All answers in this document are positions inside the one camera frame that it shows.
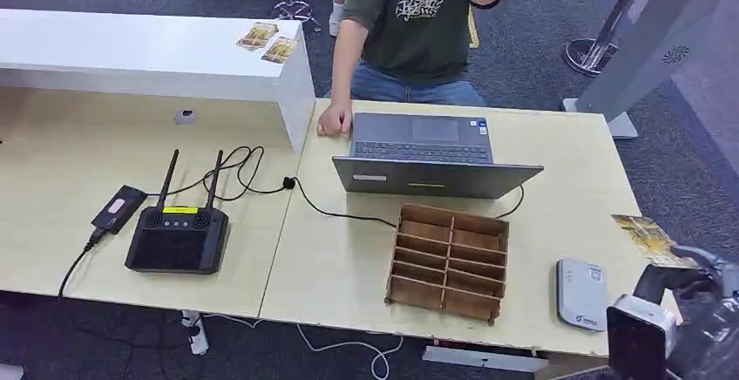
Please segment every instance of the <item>person's hand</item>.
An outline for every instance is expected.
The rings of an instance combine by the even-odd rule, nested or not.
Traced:
[[[351,101],[332,100],[331,105],[318,118],[316,130],[319,136],[336,136],[348,133],[351,128]]]

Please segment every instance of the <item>graphic print on t-shirt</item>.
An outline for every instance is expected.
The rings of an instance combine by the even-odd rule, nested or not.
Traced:
[[[407,23],[413,18],[433,18],[444,0],[397,0],[396,17],[402,17]]]

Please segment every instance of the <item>jeans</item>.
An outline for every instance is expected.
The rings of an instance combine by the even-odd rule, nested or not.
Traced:
[[[469,81],[418,85],[384,74],[360,60],[351,78],[351,98],[374,101],[486,107]]]

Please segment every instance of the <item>wooden organizer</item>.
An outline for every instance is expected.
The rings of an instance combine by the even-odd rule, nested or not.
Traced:
[[[493,324],[505,292],[508,222],[403,205],[385,301]]]

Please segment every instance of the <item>floor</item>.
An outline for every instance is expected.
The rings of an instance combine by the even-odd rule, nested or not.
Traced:
[[[0,8],[77,10],[207,17],[268,17],[278,0],[0,0]],[[322,22],[330,0],[305,0]],[[562,62],[562,45],[592,36],[614,0],[504,0],[495,10],[476,11],[480,47],[471,52],[470,79],[490,106],[558,110],[563,98],[577,96],[590,82]],[[706,58],[645,97],[630,115],[641,137],[617,144],[642,212],[654,218],[680,243],[701,246],[739,261],[739,137],[730,120],[736,111],[734,82],[711,68],[733,59],[736,65],[737,0],[722,0],[727,14],[709,41],[728,58]],[[326,31],[307,33],[317,94],[329,88],[333,40]],[[186,347],[161,355],[74,329],[51,298],[22,297],[24,310],[0,309],[0,363],[22,364],[30,379],[369,379],[372,353],[361,348],[312,353],[294,326],[265,322],[254,330],[216,318],[207,320],[211,349],[191,356]],[[138,345],[164,337],[183,340],[179,314],[107,303],[69,301],[79,326]],[[699,306],[683,303],[688,318]],[[308,328],[316,345],[362,340],[378,348],[396,345],[392,336]],[[427,342],[408,339],[390,356],[390,378],[515,379],[527,375],[420,361]],[[166,376],[160,368],[164,367]]]

